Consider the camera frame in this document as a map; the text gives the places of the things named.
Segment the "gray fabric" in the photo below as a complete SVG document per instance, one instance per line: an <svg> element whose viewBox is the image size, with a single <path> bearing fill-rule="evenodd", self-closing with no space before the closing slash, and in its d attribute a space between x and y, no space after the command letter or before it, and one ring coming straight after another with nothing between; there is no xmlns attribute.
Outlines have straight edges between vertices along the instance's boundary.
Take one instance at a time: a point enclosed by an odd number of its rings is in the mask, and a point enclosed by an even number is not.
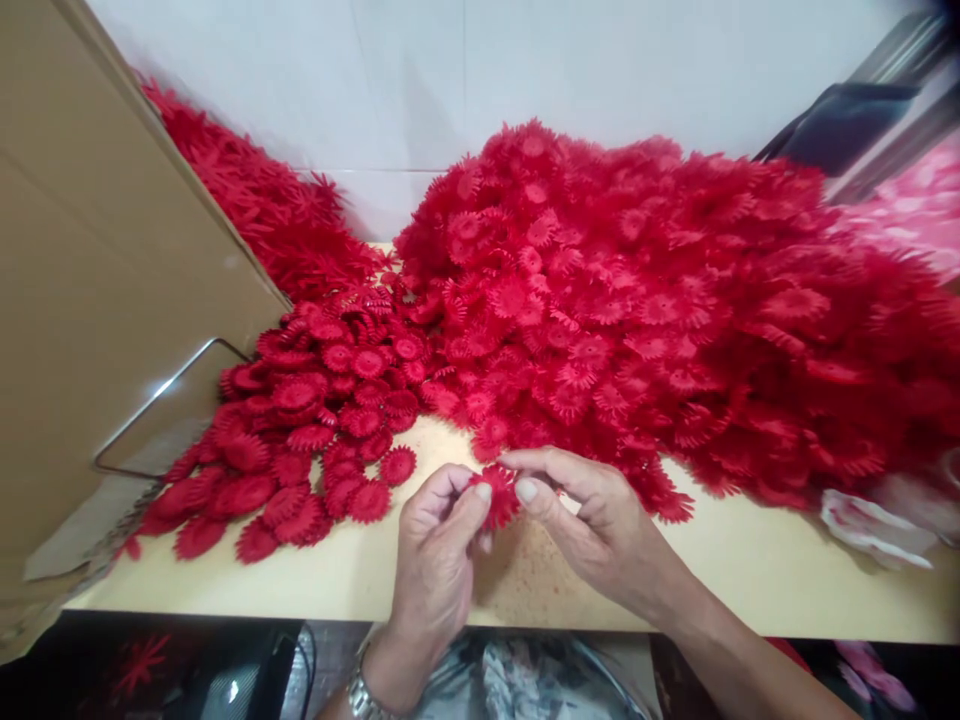
<svg viewBox="0 0 960 720"><path fill-rule="evenodd" d="M646 718L572 636L470 630L447 651L414 717Z"/></svg>

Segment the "person's right hand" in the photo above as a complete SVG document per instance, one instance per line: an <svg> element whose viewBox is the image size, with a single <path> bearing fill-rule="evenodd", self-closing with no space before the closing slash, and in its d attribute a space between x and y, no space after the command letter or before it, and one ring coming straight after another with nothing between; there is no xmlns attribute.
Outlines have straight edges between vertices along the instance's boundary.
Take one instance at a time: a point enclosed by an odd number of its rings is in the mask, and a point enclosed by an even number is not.
<svg viewBox="0 0 960 720"><path fill-rule="evenodd" d="M707 592L616 468L554 447L514 450L500 464L520 471L521 504L574 572L602 595L669 632ZM554 487L581 503L576 515Z"/></svg>

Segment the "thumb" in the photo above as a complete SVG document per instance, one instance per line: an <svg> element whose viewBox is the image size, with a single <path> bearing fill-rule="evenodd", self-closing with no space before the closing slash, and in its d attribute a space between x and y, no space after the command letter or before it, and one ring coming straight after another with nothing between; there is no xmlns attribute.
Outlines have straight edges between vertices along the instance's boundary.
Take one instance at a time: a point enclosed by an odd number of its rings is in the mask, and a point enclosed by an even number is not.
<svg viewBox="0 0 960 720"><path fill-rule="evenodd" d="M454 503L450 516L443 523L442 532L446 542L457 550L466 550L487 519L492 496L493 488L488 483L477 483L467 488Z"/></svg>
<svg viewBox="0 0 960 720"><path fill-rule="evenodd" d="M517 499L553 538L560 552L569 561L575 550L590 534L590 528L567 510L557 494L543 481L522 477L516 483Z"/></svg>

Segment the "cardboard box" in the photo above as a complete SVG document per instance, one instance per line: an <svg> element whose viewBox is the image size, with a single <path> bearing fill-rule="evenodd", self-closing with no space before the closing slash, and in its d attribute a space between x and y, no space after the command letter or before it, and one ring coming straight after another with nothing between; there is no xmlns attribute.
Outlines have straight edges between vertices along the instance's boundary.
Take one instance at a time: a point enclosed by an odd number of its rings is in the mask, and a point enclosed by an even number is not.
<svg viewBox="0 0 960 720"><path fill-rule="evenodd" d="M6 661L122 543L212 415L229 346L252 352L288 303L81 2L0 5L0 107Z"/></svg>

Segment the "human hand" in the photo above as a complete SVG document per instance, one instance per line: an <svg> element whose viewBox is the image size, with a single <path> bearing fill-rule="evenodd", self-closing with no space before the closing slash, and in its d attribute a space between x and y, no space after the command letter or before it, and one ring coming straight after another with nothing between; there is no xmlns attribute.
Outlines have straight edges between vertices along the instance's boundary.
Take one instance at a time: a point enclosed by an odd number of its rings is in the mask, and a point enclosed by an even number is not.
<svg viewBox="0 0 960 720"><path fill-rule="evenodd" d="M508 452L500 464L520 471L520 503L602 595L669 633L707 593L616 468L554 447ZM555 487L581 503L576 515Z"/></svg>
<svg viewBox="0 0 960 720"><path fill-rule="evenodd" d="M473 595L471 553L489 552L492 537L477 535L490 509L487 483L467 487L474 473L447 464L403 506L393 611L388 629L439 659L463 629Z"/></svg>

